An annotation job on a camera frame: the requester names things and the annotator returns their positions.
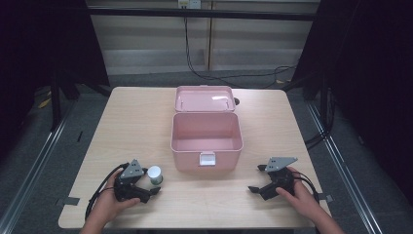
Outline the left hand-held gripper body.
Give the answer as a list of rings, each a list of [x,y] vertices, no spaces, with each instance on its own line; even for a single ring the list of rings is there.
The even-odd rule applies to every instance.
[[[136,186],[136,183],[145,175],[144,170],[136,159],[133,159],[115,177],[114,191],[118,201],[123,202],[138,198],[141,203],[147,203],[152,196],[151,192]]]

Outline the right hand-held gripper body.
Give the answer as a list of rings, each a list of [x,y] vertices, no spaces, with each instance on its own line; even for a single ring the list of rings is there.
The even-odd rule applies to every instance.
[[[277,187],[281,187],[291,194],[294,194],[293,182],[294,176],[292,171],[287,167],[296,162],[296,157],[271,157],[266,164],[267,168],[265,172],[271,182],[264,187],[261,187],[260,196],[265,200],[269,200],[278,196],[276,192]]]

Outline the small white bottle green label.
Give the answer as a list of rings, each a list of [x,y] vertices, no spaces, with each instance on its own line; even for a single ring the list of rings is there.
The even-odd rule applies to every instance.
[[[162,169],[159,166],[150,167],[147,174],[153,185],[160,185],[163,182]]]

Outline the person's left hand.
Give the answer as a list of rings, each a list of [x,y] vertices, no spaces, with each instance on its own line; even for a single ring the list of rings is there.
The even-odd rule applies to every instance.
[[[114,183],[115,178],[119,173],[120,171],[116,171],[100,191],[90,213],[90,218],[94,218],[103,224],[106,224],[112,221],[123,210],[131,208],[140,202],[139,198],[132,198],[125,201],[118,201],[116,199]]]

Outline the person's right hand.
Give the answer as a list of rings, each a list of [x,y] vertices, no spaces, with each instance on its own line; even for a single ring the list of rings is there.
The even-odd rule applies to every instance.
[[[313,195],[301,182],[300,179],[294,180],[294,194],[291,195],[288,191],[281,187],[276,188],[276,192],[302,216],[315,221],[318,215],[323,213],[323,208],[314,199]]]

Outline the pink plastic storage box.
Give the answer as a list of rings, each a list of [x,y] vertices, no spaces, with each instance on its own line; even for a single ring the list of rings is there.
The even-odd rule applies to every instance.
[[[244,141],[231,88],[180,86],[174,109],[170,148],[178,170],[235,169]]]

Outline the black metal stand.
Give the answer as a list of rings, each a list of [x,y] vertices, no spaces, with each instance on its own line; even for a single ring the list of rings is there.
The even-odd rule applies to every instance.
[[[302,76],[301,78],[293,78],[292,81],[282,87],[282,91],[288,92],[294,88],[303,88],[304,100],[314,100],[319,96],[319,115],[321,122],[326,127],[327,120],[327,78],[322,73],[313,72]]]
[[[105,97],[109,97],[111,94],[109,90],[105,89],[105,87],[110,86],[107,75],[81,76],[70,70],[54,70],[50,76],[53,113],[52,132],[55,131],[57,126],[62,122],[60,93],[63,93],[69,100],[77,100],[80,96],[77,85],[85,85]]]

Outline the black curtain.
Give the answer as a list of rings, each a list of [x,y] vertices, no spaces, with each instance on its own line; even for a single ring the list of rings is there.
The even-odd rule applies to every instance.
[[[16,145],[37,89],[109,84],[86,0],[0,0],[0,164]]]
[[[320,0],[293,79],[331,88],[413,205],[413,0]]]

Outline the black horizontal metal bar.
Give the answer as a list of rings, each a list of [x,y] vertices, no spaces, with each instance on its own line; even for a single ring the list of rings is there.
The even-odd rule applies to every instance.
[[[141,8],[106,8],[89,7],[90,15],[134,16],[134,17],[177,17],[207,19],[241,19],[241,20],[298,20],[313,21],[316,14],[224,11],[224,10],[188,10],[188,9],[141,9]]]

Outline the white wall socket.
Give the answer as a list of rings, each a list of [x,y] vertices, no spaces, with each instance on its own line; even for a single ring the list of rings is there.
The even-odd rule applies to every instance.
[[[201,0],[177,0],[179,9],[200,10],[202,8]]]

